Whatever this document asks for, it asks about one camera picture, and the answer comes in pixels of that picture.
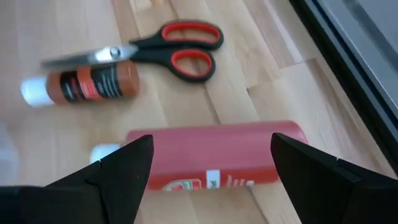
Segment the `light wood surface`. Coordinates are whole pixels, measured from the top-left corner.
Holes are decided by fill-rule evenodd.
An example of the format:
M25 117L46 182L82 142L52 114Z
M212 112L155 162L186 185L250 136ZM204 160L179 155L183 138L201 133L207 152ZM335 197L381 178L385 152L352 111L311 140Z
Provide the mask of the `light wood surface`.
M172 19L203 19L225 34L203 85L137 65L133 100L29 108L21 80L40 60L126 43ZM91 148L131 129L292 119L309 143L395 177L288 0L0 1L0 122L19 150L16 184L45 185L88 165ZM196 62L185 66L195 68ZM145 194L136 223L300 223L281 183L252 189Z

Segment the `scissor blade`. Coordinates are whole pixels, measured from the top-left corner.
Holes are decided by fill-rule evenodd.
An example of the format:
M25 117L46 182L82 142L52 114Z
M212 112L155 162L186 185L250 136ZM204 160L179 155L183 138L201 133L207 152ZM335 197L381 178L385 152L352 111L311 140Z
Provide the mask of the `scissor blade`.
M44 68L77 67L82 65L96 65L128 60L138 51L135 45L120 45L104 47L90 52L65 55L59 58L44 60L41 66Z

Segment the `scissor pivot screw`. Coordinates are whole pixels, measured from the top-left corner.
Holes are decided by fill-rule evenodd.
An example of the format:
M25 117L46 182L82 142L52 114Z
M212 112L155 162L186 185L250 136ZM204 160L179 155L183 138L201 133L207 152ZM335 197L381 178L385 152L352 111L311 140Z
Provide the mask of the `scissor pivot screw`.
M110 51L112 57L120 56L120 50L117 47L111 47L111 49L109 51Z

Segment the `scissors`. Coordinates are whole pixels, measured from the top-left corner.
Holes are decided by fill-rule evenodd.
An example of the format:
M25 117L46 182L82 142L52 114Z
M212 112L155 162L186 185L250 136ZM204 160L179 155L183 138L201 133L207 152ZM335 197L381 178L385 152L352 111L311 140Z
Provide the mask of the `scissors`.
M215 37L214 40L193 38L169 38L175 31L198 30ZM104 47L75 55L67 55L42 62L45 68L76 67L132 60L133 62L157 63L167 67L175 76L186 82L205 82L211 78L216 63L208 50L216 50L224 42L221 29L209 22L198 20L176 20L164 24L154 35L146 39L129 41L128 45ZM206 62L207 69L199 74L186 72L177 65L183 58L199 58Z

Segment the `red bottle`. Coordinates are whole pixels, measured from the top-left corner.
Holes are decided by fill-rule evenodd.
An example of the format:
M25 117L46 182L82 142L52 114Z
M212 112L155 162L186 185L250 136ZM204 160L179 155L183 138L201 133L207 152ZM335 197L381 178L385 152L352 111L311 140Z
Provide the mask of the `red bottle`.
M148 189L217 189L278 179L270 150L272 133L307 142L292 121L131 131L126 141L145 134L154 136ZM101 159L118 148L118 144L96 146L90 160Z

